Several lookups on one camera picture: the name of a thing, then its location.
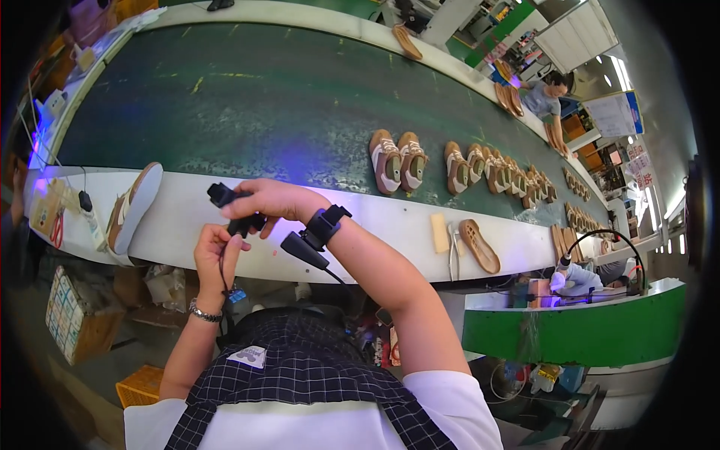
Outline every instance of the red scissors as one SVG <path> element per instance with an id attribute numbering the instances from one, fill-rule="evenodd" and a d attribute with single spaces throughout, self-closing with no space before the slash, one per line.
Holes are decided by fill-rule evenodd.
<path id="1" fill-rule="evenodd" d="M 63 228 L 64 228 L 64 211 L 60 211 L 55 216 L 55 222 L 53 222 L 53 230 L 50 232 L 50 242 L 53 243 L 55 248 L 59 249 L 63 245 Z"/>

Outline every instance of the shirt label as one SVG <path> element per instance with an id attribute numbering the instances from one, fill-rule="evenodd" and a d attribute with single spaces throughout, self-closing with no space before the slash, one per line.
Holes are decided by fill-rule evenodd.
<path id="1" fill-rule="evenodd" d="M 262 369 L 265 367 L 265 349 L 258 346 L 249 346 L 228 356 L 228 361 L 237 361 L 256 369 Z"/>

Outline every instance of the silver watch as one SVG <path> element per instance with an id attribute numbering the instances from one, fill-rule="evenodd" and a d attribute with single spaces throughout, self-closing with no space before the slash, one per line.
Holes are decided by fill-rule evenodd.
<path id="1" fill-rule="evenodd" d="M 215 314 L 208 314 L 207 312 L 202 312 L 201 310 L 197 309 L 196 303 L 197 303 L 197 297 L 192 299 L 192 301 L 190 302 L 190 312 L 195 314 L 196 317 L 203 319 L 205 322 L 213 322 L 213 323 L 218 323 L 222 320 L 222 314 L 215 315 Z"/>

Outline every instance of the glove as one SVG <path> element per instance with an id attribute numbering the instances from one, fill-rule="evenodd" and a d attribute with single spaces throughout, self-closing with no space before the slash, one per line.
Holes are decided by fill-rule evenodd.
<path id="1" fill-rule="evenodd" d="M 552 278 L 550 278 L 550 290 L 557 291 L 563 287 L 565 287 L 565 275 L 560 272 L 552 274 Z"/>

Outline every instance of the hair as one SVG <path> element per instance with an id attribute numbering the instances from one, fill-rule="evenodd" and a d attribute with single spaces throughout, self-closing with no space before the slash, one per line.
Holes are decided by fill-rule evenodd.
<path id="1" fill-rule="evenodd" d="M 570 72 L 567 75 L 563 75 L 558 71 L 552 71 L 550 72 L 550 75 L 548 75 L 548 81 L 550 84 L 554 84 L 555 86 L 564 84 L 567 86 L 567 91 L 570 92 L 572 90 L 572 86 L 575 84 L 575 74 Z"/>
<path id="2" fill-rule="evenodd" d="M 627 286 L 628 284 L 630 284 L 630 278 L 628 278 L 628 277 L 625 276 L 625 275 L 621 275 L 621 276 L 618 277 L 618 279 L 615 280 L 615 281 L 621 282 L 621 283 L 623 284 L 623 286 Z"/>

